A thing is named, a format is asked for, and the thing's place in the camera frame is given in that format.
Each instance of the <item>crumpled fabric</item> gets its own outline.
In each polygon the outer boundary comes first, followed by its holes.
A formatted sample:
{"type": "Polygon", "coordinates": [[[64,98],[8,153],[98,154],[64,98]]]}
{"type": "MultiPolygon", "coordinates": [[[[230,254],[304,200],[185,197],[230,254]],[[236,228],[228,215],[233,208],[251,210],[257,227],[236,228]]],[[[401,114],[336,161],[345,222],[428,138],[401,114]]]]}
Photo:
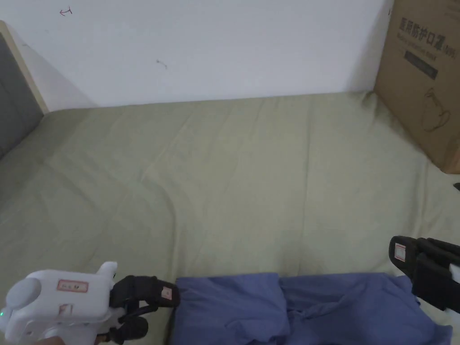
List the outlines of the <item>crumpled fabric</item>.
{"type": "Polygon", "coordinates": [[[406,276],[179,278],[172,345],[449,345],[406,276]]]}

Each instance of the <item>mattress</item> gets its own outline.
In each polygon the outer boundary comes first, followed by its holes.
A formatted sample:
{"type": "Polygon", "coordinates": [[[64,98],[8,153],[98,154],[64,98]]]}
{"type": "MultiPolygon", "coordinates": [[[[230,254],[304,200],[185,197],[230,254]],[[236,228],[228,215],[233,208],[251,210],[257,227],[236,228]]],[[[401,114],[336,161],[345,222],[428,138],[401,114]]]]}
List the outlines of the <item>mattress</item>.
{"type": "Polygon", "coordinates": [[[54,112],[0,161],[0,295],[106,260],[119,279],[397,273],[394,235],[460,243],[453,182],[373,93],[54,112]]]}

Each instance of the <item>wooden bed frame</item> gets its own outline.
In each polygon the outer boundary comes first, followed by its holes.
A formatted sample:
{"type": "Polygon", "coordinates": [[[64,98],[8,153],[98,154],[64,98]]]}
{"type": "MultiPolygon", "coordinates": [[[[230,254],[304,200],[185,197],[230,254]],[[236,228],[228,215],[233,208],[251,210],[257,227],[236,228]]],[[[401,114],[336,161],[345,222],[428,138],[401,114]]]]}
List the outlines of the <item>wooden bed frame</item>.
{"type": "Polygon", "coordinates": [[[12,33],[0,21],[0,158],[32,132],[48,112],[12,33]]]}
{"type": "Polygon", "coordinates": [[[17,45],[13,39],[12,30],[9,29],[8,25],[1,20],[0,20],[0,35],[3,36],[6,44],[8,45],[8,48],[13,54],[13,57],[16,60],[19,69],[21,70],[31,92],[33,93],[38,105],[41,108],[41,111],[43,112],[43,114],[48,113],[48,108],[45,104],[45,101],[43,100],[43,97],[38,91],[38,88],[35,85],[34,80],[32,79],[32,75],[30,74],[29,69],[27,68],[26,63],[24,62],[24,59],[21,56],[21,53],[19,52],[19,49],[17,48],[17,45]]]}

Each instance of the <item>label sticker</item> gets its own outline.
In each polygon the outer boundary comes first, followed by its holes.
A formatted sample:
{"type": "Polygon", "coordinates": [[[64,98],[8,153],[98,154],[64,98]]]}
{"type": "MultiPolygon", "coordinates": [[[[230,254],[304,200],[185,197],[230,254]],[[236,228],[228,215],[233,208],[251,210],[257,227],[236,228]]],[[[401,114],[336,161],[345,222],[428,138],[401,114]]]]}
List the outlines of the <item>label sticker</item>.
{"type": "Polygon", "coordinates": [[[395,258],[401,260],[402,262],[406,262],[406,246],[402,244],[396,243],[395,245],[395,258]]]}
{"type": "Polygon", "coordinates": [[[73,311],[74,311],[74,305],[73,304],[61,304],[61,305],[59,305],[59,313],[58,313],[58,315],[70,316],[70,315],[72,315],[73,311]]]}
{"type": "Polygon", "coordinates": [[[67,292],[87,293],[88,286],[89,286],[88,282],[79,282],[76,280],[61,279],[59,283],[57,283],[56,290],[67,291],[67,292]]]}
{"type": "Polygon", "coordinates": [[[168,287],[163,287],[163,290],[161,292],[161,296],[163,298],[168,299],[168,300],[172,300],[173,299],[173,291],[168,287]]]}

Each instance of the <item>red-bordered label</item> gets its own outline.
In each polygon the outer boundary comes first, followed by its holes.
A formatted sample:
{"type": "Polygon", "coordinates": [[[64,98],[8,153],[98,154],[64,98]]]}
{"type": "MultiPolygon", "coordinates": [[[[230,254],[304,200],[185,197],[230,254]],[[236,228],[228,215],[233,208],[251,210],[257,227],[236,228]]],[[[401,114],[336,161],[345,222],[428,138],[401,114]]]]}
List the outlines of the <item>red-bordered label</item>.
{"type": "Polygon", "coordinates": [[[395,244],[395,258],[406,262],[406,246],[399,243],[395,244]]]}
{"type": "Polygon", "coordinates": [[[77,280],[61,279],[57,283],[56,290],[68,291],[68,292],[87,293],[88,292],[88,286],[89,286],[88,282],[79,282],[77,280]]]}

